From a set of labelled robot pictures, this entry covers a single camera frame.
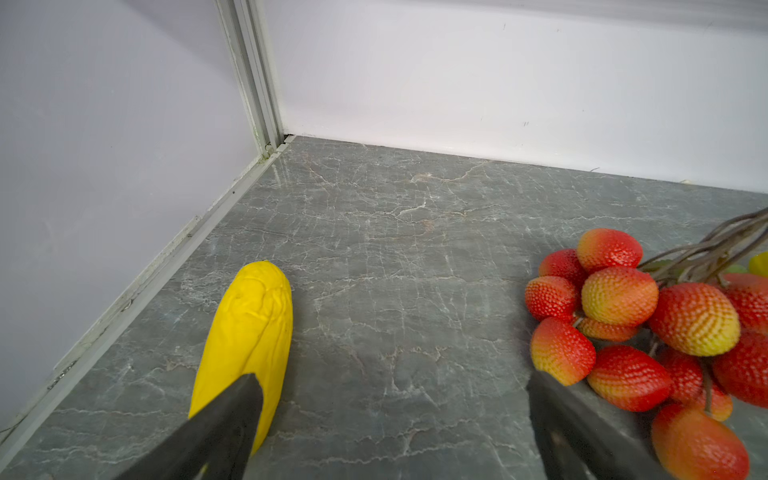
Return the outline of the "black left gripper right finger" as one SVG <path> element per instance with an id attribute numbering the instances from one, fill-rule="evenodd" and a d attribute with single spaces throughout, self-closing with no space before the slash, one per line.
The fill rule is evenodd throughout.
<path id="1" fill-rule="evenodd" d="M 671 477 L 552 375 L 533 372 L 527 392 L 536 446 L 549 479 Z"/>

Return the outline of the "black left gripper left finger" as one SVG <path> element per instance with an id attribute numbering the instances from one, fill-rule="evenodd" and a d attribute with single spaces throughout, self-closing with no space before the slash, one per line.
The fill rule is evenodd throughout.
<path id="1" fill-rule="evenodd" d="M 257 377 L 241 376 L 118 477 L 241 479 L 263 403 Z"/>

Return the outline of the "yellow wrinkled fake fruit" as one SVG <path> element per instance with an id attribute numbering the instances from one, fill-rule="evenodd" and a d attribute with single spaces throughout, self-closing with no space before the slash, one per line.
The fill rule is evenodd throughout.
<path id="1" fill-rule="evenodd" d="M 269 261 L 245 265 L 226 290 L 208 333 L 189 415 L 194 416 L 235 380 L 253 374 L 263 406 L 251 449 L 266 439 L 281 398 L 293 334 L 291 285 Z"/>

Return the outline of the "red fake lychee bunch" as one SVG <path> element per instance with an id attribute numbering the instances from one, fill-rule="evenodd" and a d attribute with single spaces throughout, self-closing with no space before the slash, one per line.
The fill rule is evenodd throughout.
<path id="1" fill-rule="evenodd" d="M 534 371 L 552 375 L 669 479 L 745 479 L 734 402 L 767 405 L 767 213 L 646 257 L 630 234 L 585 232 L 524 291 Z"/>

